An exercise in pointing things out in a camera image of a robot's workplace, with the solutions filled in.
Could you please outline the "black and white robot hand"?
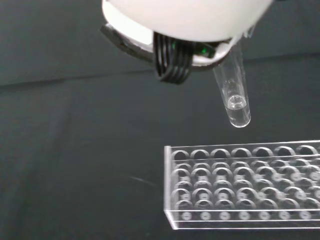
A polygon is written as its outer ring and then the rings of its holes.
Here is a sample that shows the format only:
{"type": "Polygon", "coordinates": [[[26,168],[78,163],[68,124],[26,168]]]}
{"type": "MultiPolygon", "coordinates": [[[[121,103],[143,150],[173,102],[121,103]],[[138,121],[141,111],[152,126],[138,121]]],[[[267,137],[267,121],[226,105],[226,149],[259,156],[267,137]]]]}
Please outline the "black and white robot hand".
{"type": "Polygon", "coordinates": [[[271,0],[104,0],[102,35],[153,65],[164,83],[223,62],[272,5],[271,0]]]}

